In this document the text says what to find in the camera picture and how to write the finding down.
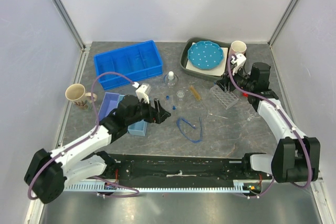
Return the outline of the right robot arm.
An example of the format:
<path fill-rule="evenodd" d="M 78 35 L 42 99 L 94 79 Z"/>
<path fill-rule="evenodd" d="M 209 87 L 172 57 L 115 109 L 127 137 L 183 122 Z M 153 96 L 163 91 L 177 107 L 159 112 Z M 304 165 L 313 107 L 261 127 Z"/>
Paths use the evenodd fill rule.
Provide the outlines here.
<path fill-rule="evenodd" d="M 283 109 L 279 97 L 269 87 L 270 65 L 256 62 L 249 74 L 243 67 L 228 69 L 217 84 L 226 91 L 235 89 L 247 94 L 249 104 L 271 129 L 277 147 L 272 155 L 247 153 L 240 166 L 241 174 L 248 179 L 259 172 L 270 174 L 278 183 L 307 185 L 317 180 L 320 161 L 320 142 L 299 130 Z"/>

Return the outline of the blue cap test tube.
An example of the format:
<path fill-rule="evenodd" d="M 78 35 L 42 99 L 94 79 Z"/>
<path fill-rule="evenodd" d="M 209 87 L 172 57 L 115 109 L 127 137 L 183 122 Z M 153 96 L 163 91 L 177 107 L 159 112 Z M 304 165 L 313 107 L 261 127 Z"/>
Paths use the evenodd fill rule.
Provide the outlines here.
<path fill-rule="evenodd" d="M 166 98 L 165 98 L 165 104 L 166 104 L 167 107 L 170 106 L 170 96 L 169 95 L 167 95 Z"/>
<path fill-rule="evenodd" d="M 172 115 L 176 115 L 176 106 L 175 106 L 175 103 L 174 103 L 174 96 L 171 95 L 170 96 L 170 99 L 171 99 L 171 109 L 172 109 Z"/>

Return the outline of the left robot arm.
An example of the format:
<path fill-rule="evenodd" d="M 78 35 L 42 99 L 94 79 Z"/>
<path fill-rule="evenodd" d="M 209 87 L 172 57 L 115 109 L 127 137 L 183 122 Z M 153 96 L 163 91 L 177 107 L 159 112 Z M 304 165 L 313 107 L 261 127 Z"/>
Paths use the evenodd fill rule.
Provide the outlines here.
<path fill-rule="evenodd" d="M 161 124 L 170 116 L 158 99 L 151 104 L 134 95 L 124 96 L 115 109 L 83 136 L 49 152 L 42 148 L 33 155 L 24 176 L 28 198 L 48 204 L 65 187 L 82 179 L 100 175 L 111 178 L 115 173 L 113 159 L 103 152 L 94 152 L 124 136 L 128 126 L 136 122 Z"/>

